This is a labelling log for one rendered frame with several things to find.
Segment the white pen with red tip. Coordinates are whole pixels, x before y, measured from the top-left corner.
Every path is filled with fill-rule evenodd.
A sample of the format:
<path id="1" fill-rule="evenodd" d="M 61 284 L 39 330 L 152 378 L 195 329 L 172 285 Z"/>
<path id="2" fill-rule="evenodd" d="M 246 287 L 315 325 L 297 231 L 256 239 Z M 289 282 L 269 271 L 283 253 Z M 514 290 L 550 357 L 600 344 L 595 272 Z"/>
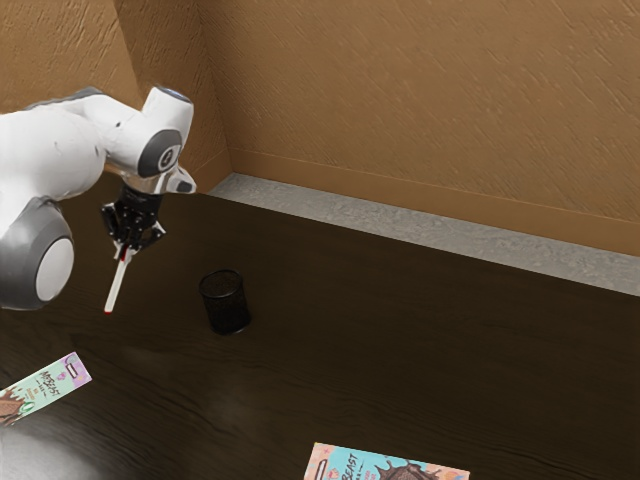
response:
<path id="1" fill-rule="evenodd" d="M 129 245 L 121 246 L 116 257 L 117 268 L 103 309 L 105 315 L 110 315 L 114 310 L 124 276 L 134 255 L 135 251 Z"/>

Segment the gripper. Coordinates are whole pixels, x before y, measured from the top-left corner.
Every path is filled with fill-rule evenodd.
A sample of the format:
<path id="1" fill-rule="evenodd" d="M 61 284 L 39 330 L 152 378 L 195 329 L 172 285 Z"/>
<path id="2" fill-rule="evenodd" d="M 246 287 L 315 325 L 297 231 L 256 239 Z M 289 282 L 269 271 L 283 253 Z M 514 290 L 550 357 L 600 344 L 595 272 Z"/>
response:
<path id="1" fill-rule="evenodd" d="M 127 245 L 131 250 L 144 250 L 154 245 L 166 231 L 158 220 L 162 195 L 138 191 L 123 184 L 116 202 L 101 207 L 101 215 L 114 242 L 123 244 L 123 232 L 129 231 Z"/>

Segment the purple and green snack box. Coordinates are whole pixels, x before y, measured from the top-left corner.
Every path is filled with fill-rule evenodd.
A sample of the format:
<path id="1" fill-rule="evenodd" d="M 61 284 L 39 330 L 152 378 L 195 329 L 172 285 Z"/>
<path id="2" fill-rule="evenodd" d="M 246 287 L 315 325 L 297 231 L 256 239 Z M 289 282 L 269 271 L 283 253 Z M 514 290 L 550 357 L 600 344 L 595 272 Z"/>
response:
<path id="1" fill-rule="evenodd" d="M 0 390 L 0 428 L 37 412 L 92 381 L 76 352 Z"/>

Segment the black mesh pen holder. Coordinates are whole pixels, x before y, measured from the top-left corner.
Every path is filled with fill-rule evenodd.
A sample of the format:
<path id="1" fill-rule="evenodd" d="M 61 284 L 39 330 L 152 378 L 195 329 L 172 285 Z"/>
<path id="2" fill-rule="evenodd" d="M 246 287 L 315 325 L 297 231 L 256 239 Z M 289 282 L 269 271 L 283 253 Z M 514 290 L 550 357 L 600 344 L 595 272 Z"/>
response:
<path id="1" fill-rule="evenodd" d="M 211 330 L 218 335 L 233 335 L 251 323 L 243 278 L 233 269 L 221 269 L 206 274 L 198 291 Z"/>

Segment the blue and pink snack box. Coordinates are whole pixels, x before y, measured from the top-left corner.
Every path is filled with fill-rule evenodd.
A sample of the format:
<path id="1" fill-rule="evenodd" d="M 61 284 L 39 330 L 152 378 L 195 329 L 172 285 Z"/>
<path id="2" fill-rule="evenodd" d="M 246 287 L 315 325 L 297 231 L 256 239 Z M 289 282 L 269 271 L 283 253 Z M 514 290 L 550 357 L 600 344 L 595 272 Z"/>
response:
<path id="1" fill-rule="evenodd" d="M 470 480 L 470 472 L 316 442 L 304 480 Z"/>

